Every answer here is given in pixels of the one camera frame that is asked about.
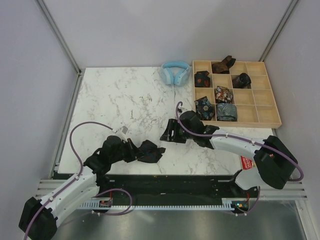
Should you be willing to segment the dark blue striped tie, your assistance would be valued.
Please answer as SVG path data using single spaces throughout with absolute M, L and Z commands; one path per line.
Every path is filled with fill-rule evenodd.
M 158 163 L 166 151 L 166 148 L 158 147 L 150 140 L 143 141 L 138 149 L 140 155 L 137 157 L 137 160 L 148 164 Z

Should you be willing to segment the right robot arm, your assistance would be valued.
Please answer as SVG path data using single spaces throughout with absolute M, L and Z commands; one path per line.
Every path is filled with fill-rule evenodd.
M 238 170 L 232 177 L 229 191 L 235 197 L 264 185 L 281 190 L 291 180 L 294 170 L 301 170 L 278 137 L 270 135 L 262 139 L 230 133 L 218 126 L 203 124 L 194 111 L 169 119 L 160 140 L 180 144 L 193 140 L 200 147 L 230 152 L 251 160 L 254 167 Z

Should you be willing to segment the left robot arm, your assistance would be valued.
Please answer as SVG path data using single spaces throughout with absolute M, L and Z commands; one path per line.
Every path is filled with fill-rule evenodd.
M 18 225 L 24 232 L 23 238 L 50 240 L 60 224 L 81 204 L 109 193 L 105 174 L 113 163 L 133 162 L 140 153 L 131 139 L 123 140 L 116 135 L 107 137 L 102 147 L 80 163 L 78 173 L 40 199 L 27 200 Z

